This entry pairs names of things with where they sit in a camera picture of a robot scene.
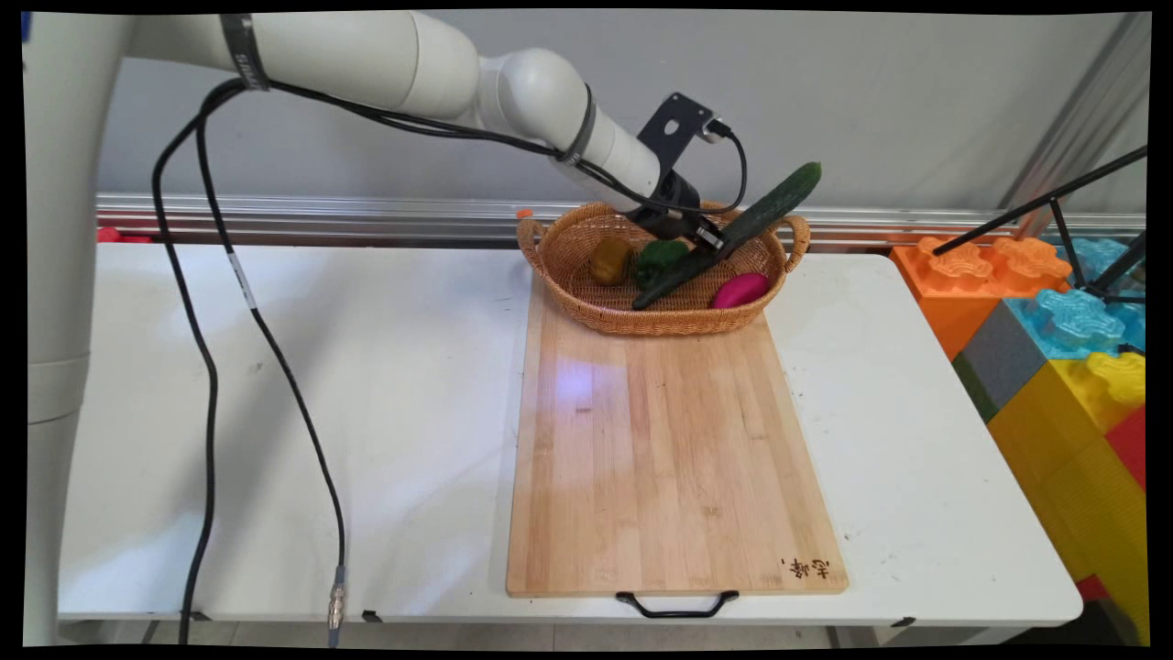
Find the large toy block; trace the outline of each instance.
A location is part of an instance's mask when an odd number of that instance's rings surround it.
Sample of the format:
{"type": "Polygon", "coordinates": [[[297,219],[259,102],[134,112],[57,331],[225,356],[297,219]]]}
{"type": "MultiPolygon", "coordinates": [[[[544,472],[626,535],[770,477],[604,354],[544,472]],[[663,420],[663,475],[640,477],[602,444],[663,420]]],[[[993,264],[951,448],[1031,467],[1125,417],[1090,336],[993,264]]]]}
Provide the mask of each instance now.
{"type": "MultiPolygon", "coordinates": [[[[1076,256],[1079,257],[1079,270],[1085,281],[1091,281],[1104,274],[1107,266],[1112,265],[1128,249],[1124,243],[1112,238],[1073,238],[1071,246],[1074,247],[1076,256]]],[[[1056,253],[1063,260],[1071,260],[1067,256],[1067,250],[1063,245],[1056,249],[1056,253]]],[[[1139,265],[1130,267],[1110,288],[1113,292],[1125,288],[1137,288],[1138,280],[1133,274],[1137,272],[1139,265]]],[[[1139,288],[1144,290],[1144,274],[1141,273],[1140,277],[1139,288]]],[[[1076,283],[1074,274],[1067,277],[1067,283],[1076,283]]]]}
{"type": "Polygon", "coordinates": [[[1124,341],[1145,351],[1145,305],[1111,302],[1107,312],[1124,321],[1124,341]]]}
{"type": "Polygon", "coordinates": [[[1145,492],[1105,437],[1144,400],[1143,356],[1047,361],[988,428],[1072,579],[1098,576],[1147,644],[1145,492]]]}
{"type": "Polygon", "coordinates": [[[1046,363],[1046,355],[1006,301],[998,301],[960,356],[965,359],[996,411],[1046,363]]]}
{"type": "Polygon", "coordinates": [[[1031,469],[1032,427],[1019,424],[1021,417],[1021,411],[1001,410],[990,421],[988,429],[1071,579],[1083,580],[1093,574],[1092,563],[1084,556],[1058,506],[1044,494],[1042,479],[1031,469]]]}
{"type": "Polygon", "coordinates": [[[1124,340],[1124,321],[1086,291],[1043,290],[1031,299],[1008,299],[1006,306],[1046,360],[1084,360],[1093,353],[1116,356],[1124,340]]]}
{"type": "Polygon", "coordinates": [[[1084,603],[1111,598],[1111,594],[1107,593],[1107,587],[1104,586],[1104,583],[1097,576],[1079,580],[1076,583],[1076,588],[1079,590],[1079,596],[1084,599],[1084,603]]]}
{"type": "Polygon", "coordinates": [[[1145,358],[1092,354],[1084,361],[1051,363],[1101,434],[1107,434],[1145,404],[1145,358]]]}
{"type": "Polygon", "coordinates": [[[994,420],[995,414],[998,413],[998,408],[994,406],[994,401],[990,400],[990,395],[985,392],[982,386],[982,381],[974,373],[974,367],[965,360],[965,355],[961,354],[954,359],[952,362],[954,372],[957,373],[957,379],[961,385],[965,388],[965,393],[969,394],[969,399],[974,402],[974,408],[977,409],[977,414],[982,416],[983,423],[989,423],[994,420]]]}
{"type": "Polygon", "coordinates": [[[1148,644],[1145,494],[1106,443],[1086,448],[1043,485],[1084,557],[1148,644]]]}
{"type": "Polygon", "coordinates": [[[891,259],[951,361],[969,343],[1003,297],[1033,295],[1044,287],[1066,288],[1071,265],[1053,245],[1037,238],[998,238],[990,247],[965,243],[936,256],[940,238],[897,246],[891,259]]]}
{"type": "Polygon", "coordinates": [[[1002,410],[1049,360],[1119,355],[1125,329],[1091,293],[1044,288],[1033,299],[1001,300],[961,355],[1002,410]]]}
{"type": "Polygon", "coordinates": [[[1134,410],[1124,422],[1107,433],[1107,442],[1120,458],[1120,463],[1140,485],[1145,485],[1145,407],[1134,410]]]}
{"type": "Polygon", "coordinates": [[[1038,238],[994,241],[986,258],[994,264],[994,281],[1003,298],[1025,298],[1043,288],[1065,290],[1071,264],[1060,259],[1055,245],[1038,238]]]}

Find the white table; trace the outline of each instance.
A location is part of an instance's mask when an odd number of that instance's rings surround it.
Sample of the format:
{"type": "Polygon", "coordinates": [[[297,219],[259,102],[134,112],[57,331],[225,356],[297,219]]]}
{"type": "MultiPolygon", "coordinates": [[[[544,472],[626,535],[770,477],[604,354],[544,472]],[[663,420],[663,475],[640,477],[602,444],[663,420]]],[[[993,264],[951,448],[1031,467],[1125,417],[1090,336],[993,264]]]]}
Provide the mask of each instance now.
{"type": "MultiPolygon", "coordinates": [[[[219,368],[212,619],[321,621],[335,531],[301,420],[219,246],[179,254],[219,368]]],[[[243,246],[346,516],[347,619],[645,622],[511,599],[530,270],[509,250],[243,246]]],[[[174,619],[203,510],[208,380],[162,246],[102,244],[61,560],[65,619],[174,619]]],[[[850,578],[710,624],[996,628],[1082,601],[893,264],[808,254],[766,311],[850,578]]],[[[651,599],[652,607],[707,604],[651,599]]]]}

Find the cucumber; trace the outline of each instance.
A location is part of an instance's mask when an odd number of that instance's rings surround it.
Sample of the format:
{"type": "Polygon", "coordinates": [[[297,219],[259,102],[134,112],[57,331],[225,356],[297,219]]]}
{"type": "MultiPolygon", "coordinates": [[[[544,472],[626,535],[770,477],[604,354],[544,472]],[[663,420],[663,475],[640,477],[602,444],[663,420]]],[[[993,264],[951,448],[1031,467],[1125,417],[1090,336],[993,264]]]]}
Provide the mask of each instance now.
{"type": "Polygon", "coordinates": [[[721,247],[721,251],[692,250],[672,264],[672,267],[660,272],[636,297],[635,301],[631,302],[631,308],[647,308],[649,305],[671,293],[679,285],[716,265],[717,261],[727,257],[754,236],[769,229],[771,224],[801,204],[802,199],[806,199],[814,186],[819,184],[821,177],[822,165],[820,163],[807,163],[794,170],[786,177],[786,181],[779,183],[765,197],[745,209],[745,212],[721,230],[725,237],[725,246],[721,247]]]}

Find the white robotic arm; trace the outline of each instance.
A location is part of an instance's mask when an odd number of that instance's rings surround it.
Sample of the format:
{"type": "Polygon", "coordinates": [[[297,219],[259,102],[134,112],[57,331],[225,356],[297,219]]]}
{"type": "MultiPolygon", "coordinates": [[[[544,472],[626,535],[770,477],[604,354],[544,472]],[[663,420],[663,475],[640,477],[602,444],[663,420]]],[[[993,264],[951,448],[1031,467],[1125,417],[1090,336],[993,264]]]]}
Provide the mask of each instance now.
{"type": "MultiPolygon", "coordinates": [[[[30,25],[27,18],[22,13],[28,224],[23,640],[50,645],[56,641],[66,485],[88,370],[95,170],[118,62],[131,55],[233,73],[236,67],[216,14],[33,13],[30,25]]],[[[481,57],[461,32],[408,11],[256,14],[252,29],[271,80],[558,151],[577,142],[583,159],[630,191],[698,204],[696,190],[670,171],[678,152],[665,159],[664,149],[653,151],[643,135],[637,140],[604,113],[595,111],[584,145],[577,140],[589,91],[574,67],[549,50],[481,57]]],[[[700,110],[703,122],[693,128],[714,141],[706,113],[700,110]]],[[[678,140],[674,148],[682,144],[678,140]]],[[[682,219],[679,212],[649,209],[581,169],[556,165],[660,237],[699,237],[720,246],[699,213],[682,219]]]]}
{"type": "MultiPolygon", "coordinates": [[[[558,150],[574,142],[588,104],[583,79],[556,53],[482,57],[462,32],[418,12],[253,14],[252,29],[272,80],[558,150]]],[[[215,14],[143,16],[127,54],[236,72],[215,14]]],[[[640,195],[659,181],[656,155],[603,111],[583,157],[640,195]]],[[[558,170],[616,210],[639,206],[574,166],[558,170]]]]}

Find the wicker basket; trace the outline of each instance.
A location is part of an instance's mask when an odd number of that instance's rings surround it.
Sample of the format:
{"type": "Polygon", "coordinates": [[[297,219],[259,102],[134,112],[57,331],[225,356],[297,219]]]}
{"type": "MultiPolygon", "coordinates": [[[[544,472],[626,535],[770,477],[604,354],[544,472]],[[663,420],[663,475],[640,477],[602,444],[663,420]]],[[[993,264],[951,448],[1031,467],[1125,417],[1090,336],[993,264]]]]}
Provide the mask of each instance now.
{"type": "MultiPolygon", "coordinates": [[[[718,207],[705,202],[705,207],[718,207]]],[[[711,216],[718,225],[733,220],[739,211],[711,216]]],[[[805,218],[786,216],[768,232],[752,238],[728,258],[660,298],[644,311],[633,311],[638,290],[630,275],[618,286],[601,286],[591,279],[591,251],[604,236],[631,243],[637,252],[655,238],[606,204],[586,204],[563,215],[549,229],[533,218],[517,224],[517,244],[558,304],[575,320],[611,335],[704,335],[726,333],[747,325],[778,294],[786,273],[794,270],[811,244],[805,218]],[[794,230],[789,258],[775,233],[780,224],[794,230]],[[534,237],[541,237],[535,245],[534,237]],[[717,290],[735,274],[760,272],[769,278],[769,290],[757,300],[731,307],[710,308],[717,290]]]]}

